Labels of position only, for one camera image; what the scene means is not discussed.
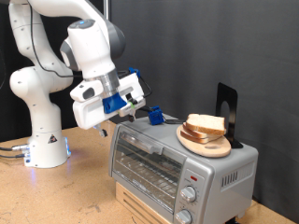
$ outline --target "silver toaster oven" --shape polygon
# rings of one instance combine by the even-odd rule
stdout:
[[[175,124],[148,118],[115,128],[109,175],[170,223],[221,224],[250,207],[258,151],[211,159],[186,149]]]

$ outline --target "control knob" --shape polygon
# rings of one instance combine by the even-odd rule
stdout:
[[[177,213],[176,219],[180,224],[190,224],[192,222],[192,216],[187,210],[182,210]]]
[[[196,192],[193,187],[187,187],[180,191],[180,196],[185,199],[188,203],[192,203],[196,199]]]

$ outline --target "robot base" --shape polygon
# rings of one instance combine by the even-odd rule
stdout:
[[[53,133],[37,133],[28,139],[30,153],[24,158],[25,166],[36,168],[52,168],[64,164],[70,156],[67,138],[62,131]]]

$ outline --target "toaster oven door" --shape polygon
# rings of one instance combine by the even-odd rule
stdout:
[[[123,127],[116,139],[113,172],[173,214],[185,157]]]

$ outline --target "blue clip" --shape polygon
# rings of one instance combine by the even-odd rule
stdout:
[[[119,93],[114,94],[106,99],[103,99],[103,106],[105,114],[110,114],[118,109],[121,109],[123,106],[126,106],[124,100],[122,100]]]
[[[152,107],[151,109],[153,109],[153,111],[148,112],[149,121],[150,121],[151,125],[157,125],[157,124],[164,123],[164,118],[163,118],[162,110],[160,109],[160,107],[158,105],[156,105],[156,106]]]
[[[133,67],[129,67],[130,73],[136,73],[138,77],[140,77],[140,71],[138,69],[134,69]]]

